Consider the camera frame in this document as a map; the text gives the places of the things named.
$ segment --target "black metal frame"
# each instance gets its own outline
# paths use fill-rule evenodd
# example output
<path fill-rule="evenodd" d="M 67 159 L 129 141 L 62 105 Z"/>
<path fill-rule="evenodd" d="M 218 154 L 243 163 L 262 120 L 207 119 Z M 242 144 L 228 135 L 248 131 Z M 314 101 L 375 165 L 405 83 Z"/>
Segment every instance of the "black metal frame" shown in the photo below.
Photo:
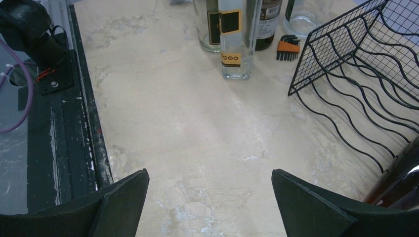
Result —
<path fill-rule="evenodd" d="M 0 214 L 0 236 L 134 237 L 149 182 L 143 169 L 106 188 L 36 213 Z"/>
<path fill-rule="evenodd" d="M 111 167 L 109 164 L 108 153 L 106 151 L 105 139 L 100 125 L 99 114 L 97 112 L 96 101 L 93 94 L 93 87 L 87 68 L 87 60 L 84 54 L 82 37 L 80 35 L 79 24 L 77 22 L 74 6 L 69 6 L 72 19 L 73 34 L 75 37 L 74 47 L 78 56 L 81 91 L 84 99 L 85 115 L 88 120 L 88 133 L 92 140 L 92 153 L 95 161 L 96 179 L 100 189 L 113 184 Z"/>
<path fill-rule="evenodd" d="M 299 59 L 288 95 L 297 94 L 299 100 L 309 111 L 327 118 L 335 127 L 338 136 L 353 150 L 371 158 L 383 172 L 376 157 L 361 151 L 350 144 L 342 135 L 333 118 L 311 108 L 304 102 L 299 91 L 307 85 L 312 85 L 314 93 L 321 101 L 330 107 L 335 107 L 345 113 L 350 126 L 368 142 L 385 149 L 390 156 L 395 157 L 388 145 L 378 142 L 376 138 L 366 136 L 352 122 L 351 114 L 343 105 L 328 101 L 316 89 L 314 81 L 325 77 L 325 83 L 342 97 L 350 97 L 361 105 L 365 117 L 376 127 L 409 142 L 410 135 L 402 134 L 398 129 L 380 123 L 370 114 L 391 124 L 408 129 L 413 134 L 419 134 L 418 118 L 397 115 L 383 104 L 379 94 L 385 93 L 392 102 L 406 108 L 418 111 L 419 104 L 419 4 L 412 0 L 370 0 L 336 19 L 313 30 L 307 37 Z M 378 84 L 380 93 L 364 84 L 364 80 L 349 77 L 342 65 L 346 64 L 361 71 L 366 77 Z M 334 80 L 342 80 L 353 86 L 362 94 L 358 98 L 339 90 Z M 378 104 L 380 112 L 372 104 Z"/>

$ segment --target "metal wire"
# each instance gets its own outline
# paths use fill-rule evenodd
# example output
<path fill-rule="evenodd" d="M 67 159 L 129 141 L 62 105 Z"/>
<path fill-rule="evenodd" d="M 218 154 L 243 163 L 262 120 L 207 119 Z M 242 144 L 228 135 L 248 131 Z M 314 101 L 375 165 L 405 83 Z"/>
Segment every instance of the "metal wire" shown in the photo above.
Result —
<path fill-rule="evenodd" d="M 416 134 L 415 137 L 419 134 L 418 6 L 419 3 L 413 0 L 370 0 L 315 29 L 307 37 L 288 92 L 288 95 L 297 94 L 309 111 L 327 118 L 342 141 L 351 149 L 372 159 L 381 172 L 383 168 L 374 156 L 351 145 L 339 130 L 336 121 L 329 115 L 311 108 L 304 102 L 299 91 L 311 85 L 314 95 L 320 101 L 328 105 L 332 111 L 337 109 L 345 114 L 349 121 L 348 126 L 360 137 L 371 145 L 384 148 L 394 158 L 395 153 L 389 148 L 391 144 L 378 142 L 377 138 L 364 134 L 354 123 L 355 119 L 362 118 L 352 115 L 344 104 L 327 100 L 316 88 L 314 81 L 325 76 L 324 82 L 329 88 L 342 98 L 355 99 L 361 106 L 359 111 L 377 129 L 395 134 L 408 144 L 412 139 L 411 133 Z M 349 77 L 342 67 L 343 64 L 359 70 L 365 78 L 355 80 Z M 356 89 L 354 92 L 360 92 L 361 97 L 338 89 L 332 77 L 352 85 Z M 363 80 L 368 79 L 377 87 L 367 86 Z M 372 97 L 368 98 L 366 91 L 371 92 Z M 383 96 L 394 104 L 386 104 Z M 394 106 L 412 113 L 395 113 Z M 372 114 L 388 122 L 388 125 L 396 126 L 389 128 L 373 119 Z"/>

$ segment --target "wine bottle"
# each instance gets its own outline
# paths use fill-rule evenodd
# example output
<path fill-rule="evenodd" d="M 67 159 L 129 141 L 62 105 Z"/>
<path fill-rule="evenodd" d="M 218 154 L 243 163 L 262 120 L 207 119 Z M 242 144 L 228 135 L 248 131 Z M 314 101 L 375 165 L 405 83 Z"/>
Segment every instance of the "wine bottle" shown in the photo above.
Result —
<path fill-rule="evenodd" d="M 259 30 L 256 37 L 256 50 L 267 49 L 274 40 L 281 5 L 282 0 L 263 0 Z"/>
<path fill-rule="evenodd" d="M 419 206 L 419 137 L 394 158 L 364 202 L 401 210 Z"/>

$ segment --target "black wire rack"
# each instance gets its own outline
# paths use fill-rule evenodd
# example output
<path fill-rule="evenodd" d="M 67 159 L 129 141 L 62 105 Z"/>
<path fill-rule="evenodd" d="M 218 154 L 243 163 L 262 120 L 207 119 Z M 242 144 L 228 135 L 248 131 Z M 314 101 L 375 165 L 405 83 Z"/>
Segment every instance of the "black wire rack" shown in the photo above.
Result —
<path fill-rule="evenodd" d="M 419 134 L 418 33 L 418 0 L 370 0 L 308 35 L 288 95 L 383 172 L 380 160 Z M 380 152 L 349 141 L 348 128 Z"/>

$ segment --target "bottle label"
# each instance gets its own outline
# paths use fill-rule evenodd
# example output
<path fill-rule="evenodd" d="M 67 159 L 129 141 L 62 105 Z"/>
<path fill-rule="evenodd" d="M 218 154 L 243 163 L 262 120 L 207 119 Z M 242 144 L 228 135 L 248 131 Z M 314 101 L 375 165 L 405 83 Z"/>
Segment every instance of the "bottle label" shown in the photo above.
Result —
<path fill-rule="evenodd" d="M 282 0 L 263 0 L 260 12 L 259 32 L 257 39 L 266 39 L 275 34 L 279 22 Z"/>
<path fill-rule="evenodd" d="M 218 11 L 208 12 L 209 44 L 220 45 L 220 24 Z"/>
<path fill-rule="evenodd" d="M 287 21 L 290 21 L 291 19 L 291 13 L 293 12 L 294 3 L 295 3 L 295 0 L 288 1 L 287 9 L 285 10 L 285 19 Z"/>
<path fill-rule="evenodd" d="M 242 61 L 242 55 L 239 53 L 221 52 L 221 63 L 225 67 L 239 68 Z"/>
<path fill-rule="evenodd" d="M 242 10 L 218 11 L 221 35 L 229 35 L 242 31 Z"/>

